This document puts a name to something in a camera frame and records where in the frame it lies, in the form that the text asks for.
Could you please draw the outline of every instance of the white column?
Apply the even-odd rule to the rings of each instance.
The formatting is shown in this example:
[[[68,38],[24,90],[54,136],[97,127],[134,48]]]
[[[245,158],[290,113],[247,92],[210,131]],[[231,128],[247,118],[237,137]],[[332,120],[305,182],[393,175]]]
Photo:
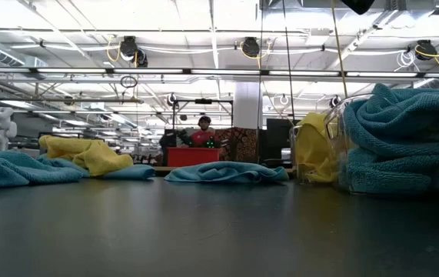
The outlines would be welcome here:
[[[234,91],[233,126],[239,128],[262,127],[262,97],[258,82],[236,82]]]

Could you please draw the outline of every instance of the yellow towel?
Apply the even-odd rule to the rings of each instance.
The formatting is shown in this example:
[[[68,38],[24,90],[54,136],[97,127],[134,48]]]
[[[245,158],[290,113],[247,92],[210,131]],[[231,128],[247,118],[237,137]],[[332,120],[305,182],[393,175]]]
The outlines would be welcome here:
[[[296,162],[298,170],[309,182],[333,182],[338,177],[324,118],[324,114],[310,112],[298,123],[303,127],[296,136]]]
[[[44,135],[40,145],[48,150],[47,158],[63,158],[89,170],[89,175],[100,176],[133,165],[130,155],[117,155],[100,140],[58,138]]]

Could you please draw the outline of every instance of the person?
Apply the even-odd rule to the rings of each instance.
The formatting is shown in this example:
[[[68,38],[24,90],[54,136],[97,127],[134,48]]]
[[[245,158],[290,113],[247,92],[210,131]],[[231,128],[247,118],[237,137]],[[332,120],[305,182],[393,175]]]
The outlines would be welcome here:
[[[209,128],[211,125],[211,118],[205,115],[200,117],[198,120],[198,125],[201,129],[196,131],[191,136],[194,147],[204,147],[206,142],[211,141],[211,138],[214,142],[217,141],[217,138],[214,134],[214,129]]]

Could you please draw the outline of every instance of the black monitor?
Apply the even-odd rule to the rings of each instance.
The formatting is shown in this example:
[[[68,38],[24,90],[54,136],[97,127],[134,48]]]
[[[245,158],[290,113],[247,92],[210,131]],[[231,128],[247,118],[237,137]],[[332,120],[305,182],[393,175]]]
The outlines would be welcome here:
[[[287,119],[272,119],[267,118],[267,142],[268,146],[272,148],[290,148],[289,130],[293,125]]]

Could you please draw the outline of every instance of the ceiling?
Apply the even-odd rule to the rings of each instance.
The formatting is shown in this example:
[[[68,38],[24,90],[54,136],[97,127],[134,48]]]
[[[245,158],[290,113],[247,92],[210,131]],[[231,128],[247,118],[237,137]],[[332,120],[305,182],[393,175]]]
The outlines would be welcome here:
[[[105,48],[108,45],[117,46],[123,35],[134,35],[138,46],[148,56],[149,68],[257,69],[260,63],[262,69],[288,69],[288,65],[291,65],[292,70],[340,70],[335,51],[337,40],[334,22],[326,3],[304,1],[305,6],[301,7],[296,6],[296,0],[286,0],[288,10],[284,20],[279,4],[267,6],[270,0],[264,0],[263,9],[258,8],[261,6],[259,0],[35,0],[32,4],[36,12],[27,7],[29,4],[23,5],[21,2],[27,3],[23,0],[0,0],[0,47],[15,57],[37,57],[49,67],[132,67],[122,59],[111,61]],[[413,48],[419,39],[431,40],[439,53],[439,15],[435,12],[437,3],[430,8],[426,5],[411,5],[416,1],[398,1],[406,2],[408,10],[389,12],[378,8],[382,2],[376,1],[377,8],[365,15],[356,15],[342,4],[335,10],[341,49],[344,50],[348,45],[354,46],[349,55],[343,56],[344,70],[437,71],[438,64],[433,59],[409,62],[412,60],[401,54],[408,46]],[[376,29],[372,28],[375,24],[378,25]],[[317,29],[327,29],[330,35],[317,35]],[[245,57],[239,47],[235,48],[245,37],[250,36],[257,38],[265,53],[260,62]],[[40,42],[43,42],[44,47],[40,47]],[[82,51],[85,55],[78,52],[74,45],[86,49]],[[109,54],[111,57],[117,56],[114,49]],[[118,82],[112,88],[97,75],[74,77],[87,82],[54,85],[55,82],[26,79],[22,75],[0,75],[0,79],[30,94],[35,93],[35,83],[38,82],[38,92],[46,90],[44,97],[52,98],[71,95],[74,98],[113,99],[116,98],[116,88],[119,98],[125,92],[125,99],[137,95],[144,103],[105,103],[103,109],[129,112],[169,111],[171,108],[166,102],[172,92],[178,99],[232,100],[235,83],[239,82],[235,78],[195,80],[193,76],[172,75],[166,76],[162,82],[160,75],[141,75],[135,76],[139,78],[139,85],[133,91],[132,88],[121,87]],[[99,78],[100,81],[91,81],[91,78]],[[257,78],[253,82],[259,80],[263,83],[263,111],[271,117],[276,116],[272,103],[279,112],[285,109],[286,113],[290,112],[287,108],[291,109],[291,93],[294,97],[294,110],[299,116],[305,112],[327,109],[334,95],[344,97],[344,86],[338,80],[297,80],[290,84],[286,78]],[[347,93],[353,95],[370,92],[373,85],[373,82],[349,82]],[[10,92],[12,96],[26,97]],[[286,98],[289,100],[288,105],[281,103]],[[55,103],[50,108],[88,110],[91,107],[81,106],[80,103],[73,106]],[[231,123],[225,108],[230,110],[226,105],[221,107],[216,104],[190,103],[182,112],[223,112],[212,117],[220,128],[221,125]],[[92,117],[94,115],[85,119],[97,123],[98,119]],[[147,128],[167,126],[162,118],[151,114],[126,117]],[[189,119],[179,124],[194,125],[195,120]]]

